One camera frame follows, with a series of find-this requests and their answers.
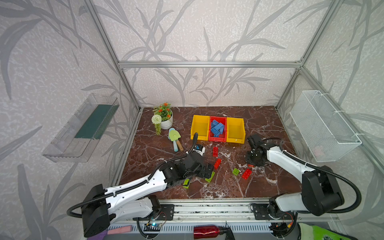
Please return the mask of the green brick diagonal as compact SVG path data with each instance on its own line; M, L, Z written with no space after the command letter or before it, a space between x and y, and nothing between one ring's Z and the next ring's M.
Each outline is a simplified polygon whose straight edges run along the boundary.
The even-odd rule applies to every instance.
M211 177L209 179L205 178L205 181L210 183L212 181L212 179L214 178L214 176L215 176L215 172L212 172Z

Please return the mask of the red bin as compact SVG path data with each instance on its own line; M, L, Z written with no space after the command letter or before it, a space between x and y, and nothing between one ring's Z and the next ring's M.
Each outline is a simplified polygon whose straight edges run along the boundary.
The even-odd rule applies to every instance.
M209 141L226 142L227 118L210 116Z

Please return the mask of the green white object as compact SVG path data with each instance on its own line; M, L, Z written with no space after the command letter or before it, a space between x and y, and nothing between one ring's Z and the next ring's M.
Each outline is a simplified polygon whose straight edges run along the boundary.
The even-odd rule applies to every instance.
M356 240L357 238L333 232L318 226L299 223L299 240Z

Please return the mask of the left yellow bin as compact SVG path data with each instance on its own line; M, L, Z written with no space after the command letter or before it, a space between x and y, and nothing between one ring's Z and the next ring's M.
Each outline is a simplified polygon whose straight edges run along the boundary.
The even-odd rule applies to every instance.
M194 115L191 126L191 140L194 138L194 134L198 133L199 141L208 141L210 131L210 117Z

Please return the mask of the right yellow bin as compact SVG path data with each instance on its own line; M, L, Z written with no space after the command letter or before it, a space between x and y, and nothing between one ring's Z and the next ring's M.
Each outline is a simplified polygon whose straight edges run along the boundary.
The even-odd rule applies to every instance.
M227 143L244 144L245 121L242 118L227 118Z

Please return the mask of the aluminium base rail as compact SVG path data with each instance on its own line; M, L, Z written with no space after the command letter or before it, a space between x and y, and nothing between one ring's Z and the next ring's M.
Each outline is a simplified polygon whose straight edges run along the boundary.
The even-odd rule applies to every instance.
M188 199L188 200L159 200L155 195L126 201L115 205L107 203L103 210L96 211L87 220L94 220L104 229L110 224L134 221L136 218L145 218L151 213L161 209L161 204L175 205L175 223L240 223L240 222L271 222L282 220L255 220L250 210L251 203L270 203L268 198L259 199Z

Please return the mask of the clear plastic wall shelf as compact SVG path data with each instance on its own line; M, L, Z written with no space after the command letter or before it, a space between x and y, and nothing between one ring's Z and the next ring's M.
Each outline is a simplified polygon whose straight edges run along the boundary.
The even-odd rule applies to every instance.
M90 94L42 155L55 163L86 163L120 104L117 97Z

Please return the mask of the electronics board with led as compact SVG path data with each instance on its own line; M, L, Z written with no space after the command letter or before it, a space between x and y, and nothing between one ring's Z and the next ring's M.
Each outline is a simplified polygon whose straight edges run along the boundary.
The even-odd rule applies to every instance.
M143 231L144 232L160 232L162 229L161 223L148 223L144 225Z

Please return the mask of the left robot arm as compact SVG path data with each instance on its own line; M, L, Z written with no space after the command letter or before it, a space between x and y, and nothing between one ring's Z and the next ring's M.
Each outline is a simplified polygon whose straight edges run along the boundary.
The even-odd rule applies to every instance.
M67 215L82 219L84 237L90 238L118 221L158 216L161 205L155 193L180 186L194 177L209 179L213 169L212 164L205 163L201 151L190 151L127 184L106 189L102 185L93 187L83 202L67 210Z

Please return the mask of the light blue garden trowel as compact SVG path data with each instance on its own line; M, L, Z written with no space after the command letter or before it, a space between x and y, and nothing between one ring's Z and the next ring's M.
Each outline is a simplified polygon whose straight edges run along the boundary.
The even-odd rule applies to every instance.
M169 140L171 140L171 131L173 131L173 130L175 130L175 129L174 129L174 128L170 128L170 129L169 129L169 134L168 134L168 138L169 138ZM178 146L177 146L176 141L173 141L173 140L171 140L171 141L173 142L174 152L178 152L179 148L178 148Z

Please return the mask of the small green brick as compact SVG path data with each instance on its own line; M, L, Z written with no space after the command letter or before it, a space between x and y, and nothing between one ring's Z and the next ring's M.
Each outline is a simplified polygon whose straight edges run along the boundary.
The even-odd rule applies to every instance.
M240 170L239 170L239 169L237 169L237 168L234 168L234 169L233 169L233 175L238 176L239 173L240 173Z

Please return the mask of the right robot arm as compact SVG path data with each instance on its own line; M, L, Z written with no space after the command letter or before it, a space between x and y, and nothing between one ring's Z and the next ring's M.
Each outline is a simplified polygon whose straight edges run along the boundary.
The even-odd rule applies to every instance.
M285 212L295 212L321 216L323 214L342 214L355 210L362 202L360 189L350 180L336 174L327 166L316 166L290 154L283 147L283 141L274 143L273 138L262 139L258 135L247 137L251 149L246 154L246 162L255 167L273 163L295 177L302 185L299 193L284 194L270 198L268 214L279 219ZM338 181L349 185L356 199L349 207L342 208L344 195Z

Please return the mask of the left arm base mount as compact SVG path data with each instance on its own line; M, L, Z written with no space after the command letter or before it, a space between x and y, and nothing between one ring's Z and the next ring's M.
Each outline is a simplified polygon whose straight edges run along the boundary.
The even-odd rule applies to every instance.
M141 221L172 221L174 219L175 205L161 204L161 209L155 213L151 213Z

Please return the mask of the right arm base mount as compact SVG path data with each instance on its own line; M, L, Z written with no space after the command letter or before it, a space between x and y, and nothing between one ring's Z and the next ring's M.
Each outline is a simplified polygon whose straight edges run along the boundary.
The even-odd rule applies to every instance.
M255 220L294 220L295 213L284 212L275 203L251 203L250 210Z

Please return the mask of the yellow bin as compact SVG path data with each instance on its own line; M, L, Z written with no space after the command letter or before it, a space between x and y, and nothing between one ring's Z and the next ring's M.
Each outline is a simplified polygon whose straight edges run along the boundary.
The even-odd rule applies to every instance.
M191 140L194 138L194 134L198 133L199 141L208 141L210 131L210 117L194 115L191 126Z
M227 143L244 144L245 121L242 118L227 118Z

